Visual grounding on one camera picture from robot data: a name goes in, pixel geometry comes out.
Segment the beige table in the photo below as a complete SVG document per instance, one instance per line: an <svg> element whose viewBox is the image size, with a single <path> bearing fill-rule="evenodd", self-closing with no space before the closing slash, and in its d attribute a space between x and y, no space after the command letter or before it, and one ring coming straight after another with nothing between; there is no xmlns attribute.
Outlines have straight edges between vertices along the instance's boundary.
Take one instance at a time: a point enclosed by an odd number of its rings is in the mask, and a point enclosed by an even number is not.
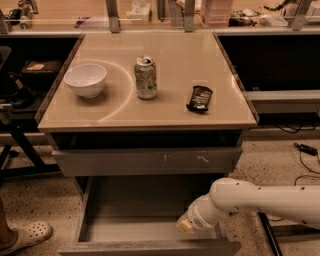
<svg viewBox="0 0 320 256"><path fill-rule="evenodd" d="M149 55L157 64L158 95L136 96L133 66ZM89 33L71 66L99 63L107 86L94 99L75 95L62 81L39 129L42 132L119 129L216 129L256 125L212 33ZM213 90L209 111L187 110L194 85Z"/></svg>

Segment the can lid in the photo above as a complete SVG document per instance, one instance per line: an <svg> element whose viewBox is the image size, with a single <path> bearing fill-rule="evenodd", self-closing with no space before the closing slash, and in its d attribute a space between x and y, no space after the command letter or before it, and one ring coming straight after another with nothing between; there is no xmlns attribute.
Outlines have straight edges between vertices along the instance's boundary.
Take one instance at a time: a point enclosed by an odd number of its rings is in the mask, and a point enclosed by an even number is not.
<svg viewBox="0 0 320 256"><path fill-rule="evenodd" d="M153 63L153 59L149 56L141 56L137 58L137 64L139 66L150 66Z"/></svg>

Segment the leg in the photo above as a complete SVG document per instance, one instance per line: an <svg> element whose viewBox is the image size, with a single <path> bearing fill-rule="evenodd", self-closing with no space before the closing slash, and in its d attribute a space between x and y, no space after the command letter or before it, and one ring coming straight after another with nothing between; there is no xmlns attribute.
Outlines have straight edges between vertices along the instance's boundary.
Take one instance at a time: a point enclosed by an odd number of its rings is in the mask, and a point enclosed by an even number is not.
<svg viewBox="0 0 320 256"><path fill-rule="evenodd" d="M0 197L0 246L10 244L15 238L15 232L12 231L7 223L4 214L4 207Z"/></svg>

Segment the aluminum can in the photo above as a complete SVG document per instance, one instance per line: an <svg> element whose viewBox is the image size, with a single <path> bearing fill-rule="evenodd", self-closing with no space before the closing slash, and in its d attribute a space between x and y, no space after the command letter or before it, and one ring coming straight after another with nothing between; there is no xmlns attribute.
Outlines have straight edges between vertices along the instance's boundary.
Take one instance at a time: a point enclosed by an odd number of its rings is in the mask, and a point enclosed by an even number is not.
<svg viewBox="0 0 320 256"><path fill-rule="evenodd" d="M151 99L157 95L156 63L149 56L137 58L134 66L136 76L137 96L141 99Z"/></svg>

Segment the white bowl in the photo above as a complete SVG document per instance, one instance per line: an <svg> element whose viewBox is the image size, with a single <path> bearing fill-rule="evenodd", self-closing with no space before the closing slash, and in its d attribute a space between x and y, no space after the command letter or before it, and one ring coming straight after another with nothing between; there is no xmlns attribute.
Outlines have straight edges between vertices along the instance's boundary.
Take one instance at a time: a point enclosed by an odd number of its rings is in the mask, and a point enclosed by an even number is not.
<svg viewBox="0 0 320 256"><path fill-rule="evenodd" d="M74 93L85 98L96 97L105 87L107 70L98 64L82 64L70 68L65 83Z"/></svg>

